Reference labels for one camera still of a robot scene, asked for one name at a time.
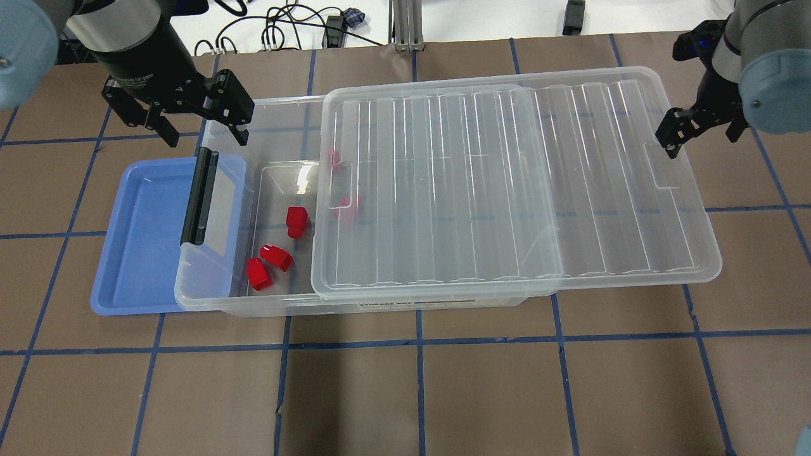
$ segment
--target bin latch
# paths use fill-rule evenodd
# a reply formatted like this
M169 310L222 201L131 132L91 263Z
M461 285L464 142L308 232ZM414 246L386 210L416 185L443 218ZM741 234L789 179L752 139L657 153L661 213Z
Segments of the bin latch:
M191 179L189 203L186 206L186 220L180 243L201 245L205 240L205 229L208 224L208 210L211 208L211 196L214 191L214 177L217 175L217 160L220 153L207 147L201 147L197 154L195 175Z

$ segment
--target blue tape grid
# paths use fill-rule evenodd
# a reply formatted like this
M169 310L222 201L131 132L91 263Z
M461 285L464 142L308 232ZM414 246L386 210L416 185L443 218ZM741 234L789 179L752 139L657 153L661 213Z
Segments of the blue tape grid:
M617 47L616 40L613 35L609 36L611 47L613 49L616 62L618 66L622 66L622 59L620 51ZM513 65L515 72L520 74L520 65L518 61L515 42L513 39L509 40L510 51L513 57ZM417 80L417 55L412 55L412 79ZM216 73L219 66L219 57L215 61L214 72ZM313 76L315 74L315 51L311 54L311 63L309 71L309 80L307 84L307 95L312 94ZM0 429L0 445L5 438L9 422L14 412L19 392L24 382L25 374L28 369L28 363L33 356L40 355L102 355L102 354L150 354L149 367L147 376L144 382L144 393L139 407L138 420L135 426L135 435L132 443L131 454L135 455L138 451L140 431L143 427L144 414L146 411L149 389L154 373L155 362L159 353L198 353L198 352L217 352L217 351L274 351L279 350L282 353L281 366L279 373L279 391L277 399L277 418L275 423L275 439L274 439L274 454L278 454L279 444L281 441L281 405L284 400L285 393L285 380L286 380L286 367L287 355L290 350L345 350L345 349L358 349L368 347L386 347L386 346L416 346L417 347L417 381L418 381L418 420L419 420L419 452L421 455L426 453L426 431L425 431L425 396L424 396L424 373L423 373L423 348L432 345L478 345L478 344L512 344L512 343L556 343L559 347L560 354L560 369L564 386L564 397L566 401L567 417L569 420L569 431L572 440L573 453L579 454L579 445L577 442L577 426L573 413L573 402L571 389L569 387L569 375L566 365L565 356L565 343L566 342L598 342L598 341L635 341L635 340L660 340L660 339L680 339L680 338L695 338L697 341L698 349L702 358L702 364L707 377L707 383L710 389L710 396L713 401L716 417L719 422L719 427L722 433L723 443L726 451L730 455L736 454L732 442L729 437L726 422L723 416L723 408L721 406L719 396L717 394L710 361L704 347L704 339L706 338L738 338L738 337L767 337L767 336L791 336L791 335L811 335L811 328L796 328L796 329L760 329L760 330L733 330L733 331L702 331L699 325L698 318L693 314L693 301L690 295L688 286L683 285L684 298L687 303L688 312L693 322L693 332L683 333L627 333L627 334L596 334L596 335L570 335L564 334L563 325L560 319L560 311L557 301L557 296L553 295L552 310L555 317L556 335L555 336L538 336L538 337L523 337L523 338L423 338L423 313L416 312L416 338L415 339L400 339L400 340L383 340L383 341L366 341L366 342L337 342L337 343L290 343L290 317L285 319L285 332L283 343L281 344L256 344L256 345L232 345L232 346L168 346L161 347L161 333L165 321L165 314L160 314L155 338L151 347L110 347L110 348L79 348L79 349L35 349L36 338L39 334L42 321L45 317L45 312L48 307L50 296L58 276L59 268L64 259L67 244L71 238L74 237L88 237L88 236L104 236L105 231L73 231L75 219L78 215L81 201L84 197L85 190L88 185L89 176L92 172L93 164L96 160L98 150L102 141L108 140L138 140L157 138L157 135L133 135L133 136L113 136L104 137L107 122L109 121L110 111L108 110L104 122L102 123L99 136L95 138L77 138L77 139L56 139L56 140L32 140L32 141L6 141L11 125L17 115L17 110L12 112L9 122L5 126L2 136L0 136L0 148L3 145L24 145L24 144L52 144L52 143L70 143L70 142L93 142L95 148L93 150L88 168L85 172L84 181L79 191L77 201L75 203L74 211L71 214L71 221L66 231L58 233L33 233L33 234L2 234L0 239L42 239L42 238L63 238L62 247L58 254L57 263L54 266L54 271L51 275L49 285L43 299L43 304L39 316L28 344L25 350L17 351L0 351L0 356L22 356L24 361L18 375L15 389L6 412L5 419ZM307 133L312 130L309 126L309 119L306 118L307 125L304 128L297 130L303 131L303 153L306 151ZM196 133L182 133L181 136L197 136L198 147L201 144L203 137L203 125L201 123L200 131ZM799 224L794 214L795 209L811 209L811 204L790 204L786 192L783 189L779 177L775 171L774 166L769 159L766 147L763 145L761 138L756 131L753 131L757 146L760 148L763 160L770 171L771 177L778 189L780 198L783 204L763 205L763 206L734 206L726 208L708 207L708 213L725 213L725 212L748 212L748 211L775 211L785 210L792 222L792 226L797 234L800 247L802 248L806 259L811 265L811 253L809 253L809 246L806 242L805 236L802 233Z

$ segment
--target table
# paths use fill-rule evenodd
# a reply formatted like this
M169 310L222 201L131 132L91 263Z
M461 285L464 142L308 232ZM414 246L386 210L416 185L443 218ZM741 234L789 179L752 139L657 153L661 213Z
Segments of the table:
M703 69L673 32L197 58L255 98L645 65L674 105ZM109 115L97 64L0 113L0 454L791 454L811 422L808 136L723 129L688 154L712 282L563 291L515 308L240 319L89 307L133 161L188 157Z

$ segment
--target red object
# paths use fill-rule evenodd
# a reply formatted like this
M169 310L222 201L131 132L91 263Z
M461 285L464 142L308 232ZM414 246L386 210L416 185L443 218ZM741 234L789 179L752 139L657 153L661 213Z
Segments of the red object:
M284 249L276 247L275 245L263 246L262 250L259 251L259 256L284 272L287 272L287 269L293 264L293 257L285 252Z
M248 280L251 286L256 291L262 291L265 288L273 285L273 280L270 278L270 273L264 267L262 260L255 256L248 260Z
M287 235L293 239L302 237L307 229L310 217L307 210L300 206L290 206L287 208Z
M353 221L358 216L358 211L360 210L360 195L355 196L354 204L351 204L352 200L350 196L344 196L341 200L341 207L338 209L333 209L333 215L335 218L341 218L341 214L344 214L345 221Z
M329 148L329 156L333 166L341 163L341 154L334 147Z

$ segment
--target transparent lid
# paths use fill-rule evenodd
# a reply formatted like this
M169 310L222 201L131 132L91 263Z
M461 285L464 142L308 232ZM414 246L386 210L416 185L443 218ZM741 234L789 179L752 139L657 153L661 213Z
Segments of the transparent lid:
M442 300L703 282L720 254L640 67L343 88L324 101L311 281Z

